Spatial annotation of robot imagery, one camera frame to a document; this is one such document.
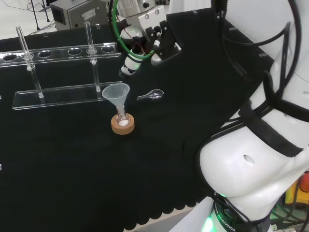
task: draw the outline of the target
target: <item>green light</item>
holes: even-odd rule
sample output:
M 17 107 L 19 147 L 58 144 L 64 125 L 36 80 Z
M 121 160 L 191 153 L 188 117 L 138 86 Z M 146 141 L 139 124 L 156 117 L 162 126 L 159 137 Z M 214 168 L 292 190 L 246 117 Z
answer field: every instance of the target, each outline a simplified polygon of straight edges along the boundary
M 210 217 L 205 221 L 201 232 L 215 232 L 215 228 L 213 227 L 213 222 Z

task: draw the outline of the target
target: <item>metal box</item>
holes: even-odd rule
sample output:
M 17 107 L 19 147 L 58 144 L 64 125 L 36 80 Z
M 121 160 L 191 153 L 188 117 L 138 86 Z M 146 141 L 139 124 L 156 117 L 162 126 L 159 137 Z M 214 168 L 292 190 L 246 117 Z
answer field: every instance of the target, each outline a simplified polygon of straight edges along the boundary
M 50 4 L 57 30 L 108 24 L 106 3 L 103 0 L 58 0 Z

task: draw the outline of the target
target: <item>white floor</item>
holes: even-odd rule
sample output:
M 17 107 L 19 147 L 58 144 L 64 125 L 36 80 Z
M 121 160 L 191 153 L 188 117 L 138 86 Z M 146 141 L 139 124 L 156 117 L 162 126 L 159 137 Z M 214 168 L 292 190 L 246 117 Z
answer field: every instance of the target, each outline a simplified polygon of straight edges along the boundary
M 6 4 L 13 7 L 19 7 L 22 9 L 27 9 L 27 4 L 30 0 L 3 0 Z M 42 0 L 33 0 L 33 4 L 41 3 Z M 39 11 L 42 9 L 41 5 L 35 6 L 35 11 Z M 37 20 L 39 24 L 39 28 L 44 28 L 45 26 L 50 25 L 52 22 L 53 14 L 51 11 L 47 11 L 50 22 L 48 23 L 46 20 L 45 12 L 37 12 Z M 32 32 L 37 30 L 37 25 L 35 23 L 34 14 L 28 10 L 20 10 L 6 6 L 2 0 L 0 0 L 0 40 L 17 37 L 16 27 L 21 27 L 24 35 L 29 35 Z M 39 33 L 43 32 L 52 32 L 56 31 L 55 26 L 46 28 L 45 30 L 39 31 Z

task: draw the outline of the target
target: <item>black table surface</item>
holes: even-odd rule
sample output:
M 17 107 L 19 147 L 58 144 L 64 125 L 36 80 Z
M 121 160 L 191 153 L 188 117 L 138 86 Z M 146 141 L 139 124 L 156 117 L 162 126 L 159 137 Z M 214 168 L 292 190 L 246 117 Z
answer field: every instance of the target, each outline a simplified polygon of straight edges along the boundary
M 261 82 L 271 59 L 259 48 L 228 46 L 253 80 L 232 70 L 220 47 L 211 9 L 169 16 L 182 53 L 159 66 L 142 64 L 135 76 L 118 75 L 125 56 L 98 62 L 101 82 L 130 85 L 126 111 L 135 130 L 111 130 L 108 101 L 12 109 L 16 91 L 33 89 L 25 67 L 0 70 L 0 230 L 89 232 L 131 230 L 174 208 L 194 206 L 205 194 L 195 172 L 201 142 L 227 121 Z M 246 42 L 236 30 L 229 38 Z M 108 27 L 93 29 L 95 43 L 112 42 Z M 84 29 L 27 37 L 28 46 L 86 44 Z M 0 51 L 20 50 L 17 38 Z M 42 88 L 93 83 L 89 61 L 37 65 Z M 136 101 L 152 89 L 157 101 Z

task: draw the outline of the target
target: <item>yellow object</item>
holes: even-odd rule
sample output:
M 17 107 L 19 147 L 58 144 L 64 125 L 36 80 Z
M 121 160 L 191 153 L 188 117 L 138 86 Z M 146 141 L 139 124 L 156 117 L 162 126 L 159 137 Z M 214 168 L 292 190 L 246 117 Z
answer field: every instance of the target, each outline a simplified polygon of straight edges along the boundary
M 295 181 L 285 192 L 286 204 L 293 204 L 296 185 L 297 181 Z M 304 192 L 300 188 L 298 188 L 296 203 L 308 204 L 308 199 L 309 199 L 309 192 Z

